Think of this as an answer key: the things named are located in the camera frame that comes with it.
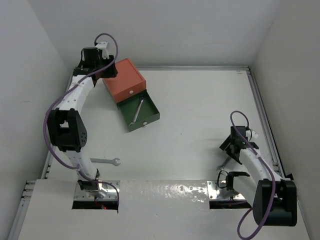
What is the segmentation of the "silver combination wrench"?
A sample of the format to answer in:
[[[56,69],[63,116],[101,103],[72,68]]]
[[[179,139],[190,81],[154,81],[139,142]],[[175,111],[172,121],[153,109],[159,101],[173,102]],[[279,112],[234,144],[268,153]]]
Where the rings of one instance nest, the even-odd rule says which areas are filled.
[[[216,168],[216,170],[217,171],[223,171],[225,169],[226,165],[230,162],[230,160],[232,160],[232,158],[227,157],[225,159],[225,161]]]

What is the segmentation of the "silver ring wrench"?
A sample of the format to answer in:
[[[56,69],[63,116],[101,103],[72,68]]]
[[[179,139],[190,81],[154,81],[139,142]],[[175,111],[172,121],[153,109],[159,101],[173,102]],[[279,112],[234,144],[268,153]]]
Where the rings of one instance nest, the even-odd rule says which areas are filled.
[[[138,105],[138,107],[137,107],[137,109],[136,109],[136,111],[135,111],[135,114],[134,114],[134,116],[133,116],[133,118],[132,118],[131,123],[129,124],[130,126],[131,126],[131,125],[134,125],[134,124],[136,123],[137,118],[138,118],[139,113],[140,113],[140,110],[141,110],[141,107],[142,107],[142,104],[143,104],[143,102],[144,102],[144,100],[145,100],[145,97],[144,97],[144,96],[141,96],[139,100],[140,100],[139,105]]]

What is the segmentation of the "green bottom drawer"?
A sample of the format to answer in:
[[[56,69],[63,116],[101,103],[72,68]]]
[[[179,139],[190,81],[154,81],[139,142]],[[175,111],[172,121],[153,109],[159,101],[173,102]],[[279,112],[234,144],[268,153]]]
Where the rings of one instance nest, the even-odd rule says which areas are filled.
[[[140,103],[140,97],[142,96],[144,96],[144,102],[141,106],[136,123],[130,125]],[[147,90],[143,90],[142,92],[117,103],[117,107],[123,116],[128,132],[135,131],[160,119],[160,112]]]

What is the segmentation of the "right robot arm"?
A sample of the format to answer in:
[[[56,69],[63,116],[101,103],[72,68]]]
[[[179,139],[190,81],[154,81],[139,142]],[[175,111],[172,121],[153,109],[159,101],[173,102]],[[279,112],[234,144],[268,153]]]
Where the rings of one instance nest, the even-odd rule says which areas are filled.
[[[230,171],[224,189],[241,194],[251,206],[257,225],[294,227],[297,224],[297,187],[283,178],[261,157],[255,142],[249,142],[247,126],[230,128],[230,135],[220,149],[244,167]]]

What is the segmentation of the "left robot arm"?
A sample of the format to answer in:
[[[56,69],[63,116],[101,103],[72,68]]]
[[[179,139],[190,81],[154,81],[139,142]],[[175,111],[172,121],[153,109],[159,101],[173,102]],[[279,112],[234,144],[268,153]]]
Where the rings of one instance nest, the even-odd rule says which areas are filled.
[[[79,188],[93,198],[103,198],[107,189],[103,189],[99,170],[85,150],[88,133],[81,111],[89,92],[100,78],[116,77],[114,61],[106,42],[83,48],[67,94],[53,105],[46,122],[50,143],[68,157],[70,167],[77,171]]]

